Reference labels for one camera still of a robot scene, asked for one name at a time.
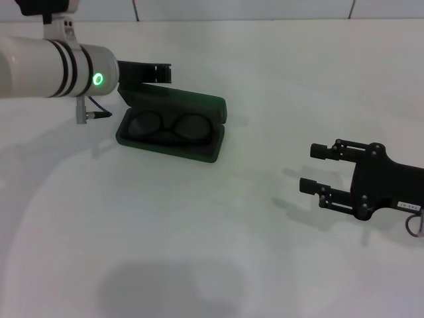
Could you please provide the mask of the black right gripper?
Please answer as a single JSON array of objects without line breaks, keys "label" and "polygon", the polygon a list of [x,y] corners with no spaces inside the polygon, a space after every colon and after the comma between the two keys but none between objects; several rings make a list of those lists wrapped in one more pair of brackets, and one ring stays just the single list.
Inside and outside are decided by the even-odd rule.
[{"label": "black right gripper", "polygon": [[342,139],[336,139],[330,147],[313,143],[310,157],[356,164],[350,193],[315,180],[299,180],[300,192],[318,195],[320,208],[354,213],[354,217],[361,221],[369,220],[375,211],[382,208],[414,215],[423,208],[423,169],[394,162],[382,144]]}]

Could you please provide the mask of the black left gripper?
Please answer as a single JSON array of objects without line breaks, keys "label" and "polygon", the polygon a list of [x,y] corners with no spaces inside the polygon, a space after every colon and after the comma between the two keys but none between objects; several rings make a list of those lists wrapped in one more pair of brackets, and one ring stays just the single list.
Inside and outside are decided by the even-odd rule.
[{"label": "black left gripper", "polygon": [[130,61],[118,61],[119,85],[118,88],[126,85],[140,83],[171,83],[171,64],[151,64]]}]

